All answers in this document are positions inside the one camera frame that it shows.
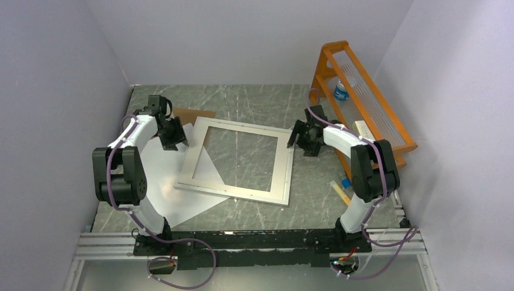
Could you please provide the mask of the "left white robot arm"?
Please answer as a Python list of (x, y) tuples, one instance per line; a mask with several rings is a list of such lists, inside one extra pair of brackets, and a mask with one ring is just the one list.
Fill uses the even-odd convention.
[(138, 227), (138, 233), (150, 237), (149, 246), (159, 255), (171, 251), (174, 239), (167, 220), (147, 197), (149, 184), (141, 159), (147, 143), (158, 138), (164, 150), (175, 151), (178, 144), (187, 145), (179, 117), (127, 115), (128, 126), (107, 147), (92, 153), (95, 194), (113, 209), (125, 213)]

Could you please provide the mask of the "white photo sheet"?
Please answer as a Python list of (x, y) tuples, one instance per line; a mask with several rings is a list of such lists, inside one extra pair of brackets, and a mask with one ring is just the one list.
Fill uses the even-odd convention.
[(141, 153), (148, 183), (147, 197), (171, 227), (176, 227), (227, 200), (226, 196), (174, 188), (188, 147), (178, 144), (177, 148), (177, 151), (164, 150), (159, 138), (153, 138)]

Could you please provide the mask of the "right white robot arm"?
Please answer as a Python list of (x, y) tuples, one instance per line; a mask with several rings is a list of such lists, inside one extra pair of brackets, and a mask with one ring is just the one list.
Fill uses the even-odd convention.
[(327, 145), (350, 158), (354, 194), (347, 210), (336, 222), (334, 246), (349, 251), (357, 238), (368, 238), (365, 229), (373, 212), (399, 187), (399, 174), (391, 145), (385, 139), (374, 141), (349, 130), (343, 124), (322, 126), (297, 120), (287, 147), (297, 145), (306, 156), (317, 156)]

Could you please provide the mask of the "silver picture frame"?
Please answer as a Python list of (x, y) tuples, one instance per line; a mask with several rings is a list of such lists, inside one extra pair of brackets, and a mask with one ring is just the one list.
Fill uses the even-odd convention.
[[(247, 189), (194, 178), (205, 137), (208, 129), (211, 127), (269, 136), (277, 139), (269, 191)], [(193, 136), (189, 141), (189, 147), (185, 153), (184, 162), (175, 180), (174, 187), (176, 189), (191, 190), (202, 194), (234, 197), (286, 206), (289, 204), (294, 155), (294, 148), (287, 147), (291, 133), (291, 130), (264, 125), (198, 117), (193, 129)]]

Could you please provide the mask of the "clear glass pane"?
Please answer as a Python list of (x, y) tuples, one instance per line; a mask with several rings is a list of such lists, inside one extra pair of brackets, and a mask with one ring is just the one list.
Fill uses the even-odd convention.
[(209, 127), (193, 177), (201, 178), (208, 157), (225, 185), (269, 192), (277, 143), (273, 136)]

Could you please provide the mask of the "brown backing board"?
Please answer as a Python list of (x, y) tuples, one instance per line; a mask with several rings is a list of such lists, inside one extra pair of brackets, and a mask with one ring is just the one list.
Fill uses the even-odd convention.
[(195, 122), (198, 117), (205, 117), (205, 118), (215, 118), (216, 117), (216, 113), (213, 111), (183, 109), (183, 108), (174, 108), (173, 115), (174, 115), (174, 117), (178, 117), (181, 120), (182, 125), (186, 125), (186, 124), (195, 125)]

